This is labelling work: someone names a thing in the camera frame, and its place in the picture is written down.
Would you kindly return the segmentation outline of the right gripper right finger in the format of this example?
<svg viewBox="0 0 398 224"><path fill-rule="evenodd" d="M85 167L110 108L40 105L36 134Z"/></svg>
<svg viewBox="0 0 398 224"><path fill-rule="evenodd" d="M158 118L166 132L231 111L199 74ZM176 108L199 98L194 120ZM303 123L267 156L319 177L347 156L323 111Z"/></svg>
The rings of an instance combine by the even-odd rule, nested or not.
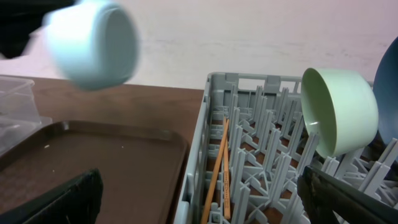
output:
<svg viewBox="0 0 398 224"><path fill-rule="evenodd" d="M297 181L297 192L312 224L397 223L397 210L312 166Z"/></svg>

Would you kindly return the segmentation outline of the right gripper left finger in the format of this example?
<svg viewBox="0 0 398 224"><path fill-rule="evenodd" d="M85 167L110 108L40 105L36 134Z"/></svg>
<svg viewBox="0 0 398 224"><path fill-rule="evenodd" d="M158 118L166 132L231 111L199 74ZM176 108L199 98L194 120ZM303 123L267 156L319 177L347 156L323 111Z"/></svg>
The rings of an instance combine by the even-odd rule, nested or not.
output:
<svg viewBox="0 0 398 224"><path fill-rule="evenodd" d="M102 196L101 173L98 169L90 169L2 213L1 223L95 223Z"/></svg>

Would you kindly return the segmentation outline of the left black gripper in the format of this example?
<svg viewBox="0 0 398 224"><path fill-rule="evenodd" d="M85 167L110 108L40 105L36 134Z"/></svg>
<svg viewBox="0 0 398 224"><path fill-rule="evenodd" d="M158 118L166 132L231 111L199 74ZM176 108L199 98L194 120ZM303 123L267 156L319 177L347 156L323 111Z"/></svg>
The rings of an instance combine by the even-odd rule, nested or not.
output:
<svg viewBox="0 0 398 224"><path fill-rule="evenodd" d="M44 15L72 6L75 0L1 0L1 55L20 57L30 34L42 26Z"/></svg>

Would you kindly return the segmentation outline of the white bowl light blue rim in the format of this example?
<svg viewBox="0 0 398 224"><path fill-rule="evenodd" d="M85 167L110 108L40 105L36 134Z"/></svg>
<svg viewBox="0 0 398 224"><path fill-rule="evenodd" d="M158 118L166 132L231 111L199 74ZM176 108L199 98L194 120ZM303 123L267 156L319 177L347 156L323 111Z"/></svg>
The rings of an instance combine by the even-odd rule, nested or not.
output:
<svg viewBox="0 0 398 224"><path fill-rule="evenodd" d="M138 33L116 1L77 1L46 14L44 24L54 64L78 88L101 90L134 76Z"/></svg>

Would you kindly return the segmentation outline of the mint green bowl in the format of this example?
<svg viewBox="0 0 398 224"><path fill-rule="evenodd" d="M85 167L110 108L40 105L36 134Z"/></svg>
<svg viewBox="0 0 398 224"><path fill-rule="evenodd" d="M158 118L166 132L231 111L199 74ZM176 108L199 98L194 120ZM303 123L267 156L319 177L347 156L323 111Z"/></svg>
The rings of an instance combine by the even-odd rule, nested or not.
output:
<svg viewBox="0 0 398 224"><path fill-rule="evenodd" d="M367 146L376 136L376 99L370 84L358 72L308 68L302 77L300 97L306 129L320 137L320 156L346 154Z"/></svg>

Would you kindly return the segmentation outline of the wooden chopstick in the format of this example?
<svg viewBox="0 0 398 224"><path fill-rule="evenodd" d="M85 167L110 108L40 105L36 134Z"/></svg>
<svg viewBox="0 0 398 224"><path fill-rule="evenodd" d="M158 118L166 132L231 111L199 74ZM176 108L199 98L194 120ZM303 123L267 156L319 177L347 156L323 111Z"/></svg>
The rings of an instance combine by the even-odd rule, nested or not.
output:
<svg viewBox="0 0 398 224"><path fill-rule="evenodd" d="M208 189L208 193L206 195L206 200L205 200L205 204L203 207L203 213L201 216L201 224L207 224L208 223L208 217L210 214L210 208L211 208L211 203L212 203L212 199L213 199L213 194L215 191L215 187L216 187L216 182L218 179L218 173L220 170L220 166L221 166L221 161L223 158L223 154L225 151L225 145L227 142L227 135L228 135L228 126L229 126L229 120L224 118L223 119L224 124L223 124L223 135L222 135L222 139L221 139L221 143L220 143L220 147L219 147L219 151L218 151L218 155L216 158L216 162L215 162L215 166L213 168L213 174L211 177L211 182L210 182L210 186Z"/></svg>
<svg viewBox="0 0 398 224"><path fill-rule="evenodd" d="M230 209L230 195L229 195L229 161L228 161L228 123L229 121L224 118L224 150L223 150L223 173L224 173L224 218L229 220L231 218Z"/></svg>

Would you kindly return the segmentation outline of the dark blue plate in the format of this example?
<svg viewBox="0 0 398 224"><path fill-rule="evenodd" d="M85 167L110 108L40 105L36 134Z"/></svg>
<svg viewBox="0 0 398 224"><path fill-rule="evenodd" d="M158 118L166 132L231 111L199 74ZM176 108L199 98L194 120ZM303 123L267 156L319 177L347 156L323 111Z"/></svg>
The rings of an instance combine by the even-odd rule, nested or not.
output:
<svg viewBox="0 0 398 224"><path fill-rule="evenodd" d="M379 109L379 135L384 144L397 139L397 38L377 68L373 92Z"/></svg>

